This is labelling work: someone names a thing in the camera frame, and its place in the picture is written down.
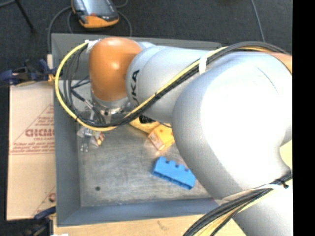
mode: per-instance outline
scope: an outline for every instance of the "gray tray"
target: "gray tray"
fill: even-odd
[[[54,66],[85,39],[105,37],[53,34]],[[132,39],[202,50],[220,47],[203,41]],[[87,74],[87,62],[83,54],[78,77]],[[88,87],[80,90],[89,94]],[[198,181],[186,190],[151,174],[159,156],[185,164],[175,144],[158,152],[146,133],[127,124],[106,132],[103,144],[86,152],[76,135],[79,128],[55,100],[58,226],[204,214],[217,206]]]

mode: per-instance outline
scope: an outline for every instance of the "black floor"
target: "black floor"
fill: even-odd
[[[26,59],[36,66],[47,55],[47,30],[53,17],[70,0],[21,0],[36,30],[30,31],[17,4],[1,6],[0,72],[20,67]],[[121,4],[124,0],[113,0]],[[292,52],[292,0],[253,0],[266,42]],[[251,0],[129,0],[120,11],[132,24],[133,36],[205,40],[229,45],[241,41],[261,41]],[[63,13],[52,32],[68,32]],[[76,18],[70,18],[74,32],[84,32]],[[107,35],[128,36],[125,20],[103,31]],[[8,151],[8,88],[0,84],[0,235],[17,235],[32,221],[5,221]]]

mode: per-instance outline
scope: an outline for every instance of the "electronic device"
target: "electronic device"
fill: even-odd
[[[117,9],[111,0],[71,0],[71,5],[85,28],[103,28],[119,21]]]

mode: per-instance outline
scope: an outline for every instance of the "blue lego brick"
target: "blue lego brick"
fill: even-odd
[[[167,161],[163,156],[157,159],[152,174],[188,190],[194,187],[196,181],[190,169],[186,169],[183,164]]]

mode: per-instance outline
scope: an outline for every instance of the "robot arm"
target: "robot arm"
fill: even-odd
[[[240,48],[269,52],[231,52]],[[279,152],[292,139],[291,56],[278,50],[245,43],[209,53],[101,40],[90,53],[92,98],[113,114],[128,104],[132,111],[112,123],[82,124],[106,131],[140,114],[171,123],[181,156],[217,199],[268,184],[291,173]],[[201,74],[202,57],[207,65]],[[292,206],[291,188],[235,220],[247,235],[292,235]]]

